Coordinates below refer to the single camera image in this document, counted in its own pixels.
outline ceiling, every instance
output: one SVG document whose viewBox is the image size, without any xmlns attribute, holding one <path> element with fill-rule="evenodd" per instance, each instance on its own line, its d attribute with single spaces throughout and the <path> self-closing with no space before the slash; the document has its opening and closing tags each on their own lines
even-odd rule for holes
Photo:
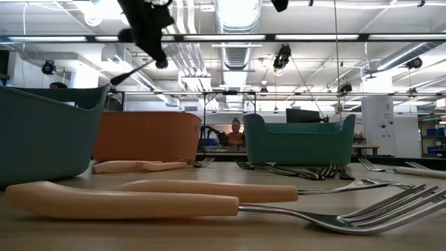
<svg viewBox="0 0 446 251">
<path fill-rule="evenodd" d="M 446 24 L 446 6 L 429 6 L 422 8 L 416 6 L 407 8 L 388 9 L 337 9 L 337 20 L 335 20 L 334 8 L 318 6 L 318 3 L 332 3 L 332 1 L 316 0 L 313 7 L 304 6 L 305 1 L 291 1 L 300 4 L 291 4 L 283 13 L 277 11 L 264 1 L 261 10 L 261 21 L 259 33 L 335 33 L 336 25 L 339 33 L 401 33 L 401 32 L 432 32 L 437 27 Z M 337 1 L 339 5 L 377 6 L 398 4 L 414 4 L 418 1 Z M 85 24 L 82 11 L 62 11 L 65 9 L 78 8 L 73 2 L 56 5 L 53 2 L 40 2 L 38 5 L 29 5 L 24 12 L 25 3 L 0 3 L 0 35 L 24 35 L 24 23 L 26 35 L 86 35 L 102 34 L 116 35 L 126 25 L 119 19 L 103 20 L 97 26 Z M 208 11 L 212 9 L 213 2 L 195 1 L 195 26 L 198 33 L 216 33 L 215 13 Z M 173 7 L 173 16 L 176 16 L 176 7 Z M 306 84 L 312 91 L 326 91 L 325 87 L 333 83 L 338 74 L 342 74 L 366 60 L 364 43 L 291 43 L 292 60 L 285 68 L 282 76 L 275 76 L 272 68 L 272 59 L 280 48 L 280 43 L 263 43 L 262 47 L 255 48 L 252 55 L 248 83 L 252 89 L 257 91 L 261 86 L 261 80 L 267 80 L 266 84 L 270 91 L 295 91 L 303 88 Z M 401 49 L 407 43 L 368 43 L 367 59 L 382 59 L 391 53 Z M 132 52 L 135 63 L 143 63 L 146 58 L 141 50 L 134 45 L 123 45 Z M 101 58 L 104 45 L 81 44 L 81 45 L 29 45 L 30 52 L 74 52 L 85 57 L 89 61 L 108 72 L 110 75 L 119 73 L 119 69 L 113 63 Z M 220 53 L 218 49 L 212 48 L 211 43 L 201 43 L 200 48 L 206 62 L 208 72 L 211 74 L 211 85 L 217 88 L 222 83 Z M 407 89 L 421 82 L 429 81 L 446 75 L 445 63 L 441 61 L 446 58 L 446 46 L 431 50 L 421 56 L 424 65 L 418 70 L 413 70 L 408 77 L 407 69 L 395 69 L 394 87 L 396 90 Z M 165 70 L 158 70 L 151 65 L 144 69 L 155 82 L 159 83 L 160 89 L 180 91 L 176 83 L 178 69 L 173 62 Z M 359 77 L 352 79 L 354 90 L 360 91 Z M 426 91 L 443 91 L 446 85 L 435 85 Z"/>
</svg>

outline woman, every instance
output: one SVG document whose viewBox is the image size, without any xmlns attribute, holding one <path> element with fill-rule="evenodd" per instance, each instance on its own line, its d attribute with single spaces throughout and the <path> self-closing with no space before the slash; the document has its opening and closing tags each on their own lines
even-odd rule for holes
<svg viewBox="0 0 446 251">
<path fill-rule="evenodd" d="M 228 134 L 230 146 L 244 146 L 243 134 L 240 132 L 240 121 L 235 118 L 232 120 L 232 132 Z"/>
</svg>

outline desk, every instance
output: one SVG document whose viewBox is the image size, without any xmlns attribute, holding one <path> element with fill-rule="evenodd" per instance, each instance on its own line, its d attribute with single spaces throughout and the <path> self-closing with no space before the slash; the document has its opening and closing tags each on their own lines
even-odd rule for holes
<svg viewBox="0 0 446 251">
<path fill-rule="evenodd" d="M 356 178 L 384 178 L 404 183 L 438 185 L 446 181 L 403 174 L 371 172 L 360 164 L 349 164 Z M 296 185 L 302 189 L 334 188 L 349 181 L 308 181 L 252 170 L 234 162 L 214 162 L 207 168 L 178 169 L 153 173 L 96 174 L 59 181 L 75 188 L 107 189 L 143 178 L 178 178 L 203 181 Z M 295 210 L 315 213 L 349 213 L 376 203 L 398 188 L 381 188 L 335 195 L 301 196 L 299 201 L 277 203 Z M 444 250 L 446 210 L 411 225 L 377 236 L 333 234 L 307 221 L 287 215 L 240 213 L 237 217 L 209 217 L 177 220 L 63 221 L 37 218 L 7 204 L 0 192 L 0 247 L 5 251 L 140 251 L 140 250 L 334 250 L 360 248 L 377 250 Z"/>
<path fill-rule="evenodd" d="M 364 149 L 371 149 L 372 155 L 376 156 L 378 155 L 378 148 L 379 145 L 353 145 L 353 149 L 357 149 L 357 155 L 362 155 L 362 150 Z"/>
</svg>

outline wooden handle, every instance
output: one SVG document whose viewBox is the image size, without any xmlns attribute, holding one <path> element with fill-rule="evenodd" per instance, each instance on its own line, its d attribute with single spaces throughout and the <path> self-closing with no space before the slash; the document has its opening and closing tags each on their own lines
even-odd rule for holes
<svg viewBox="0 0 446 251">
<path fill-rule="evenodd" d="M 240 203 L 268 203 L 298 200 L 298 189 L 293 185 L 245 185 L 209 181 L 142 180 L 125 183 L 112 190 L 224 195 L 238 197 Z"/>
<path fill-rule="evenodd" d="M 6 199 L 36 215 L 59 219 L 108 220 L 232 216 L 237 197 L 69 188 L 48 181 L 10 185 Z"/>
<path fill-rule="evenodd" d="M 118 160 L 107 161 L 96 164 L 91 167 L 91 172 L 94 174 L 103 174 L 106 172 L 130 172 L 144 170 L 145 162 L 161 163 L 161 161 L 138 161 L 138 160 Z"/>
<path fill-rule="evenodd" d="M 191 166 L 187 162 L 166 162 L 166 163 L 144 162 L 142 167 L 147 171 L 156 172 L 156 171 L 167 171 L 170 169 L 178 169 Z"/>
<path fill-rule="evenodd" d="M 411 175 L 426 176 L 433 178 L 446 178 L 446 172 L 444 171 L 421 170 L 410 167 L 397 167 L 394 169 L 394 171 L 399 174 L 411 174 Z"/>
</svg>

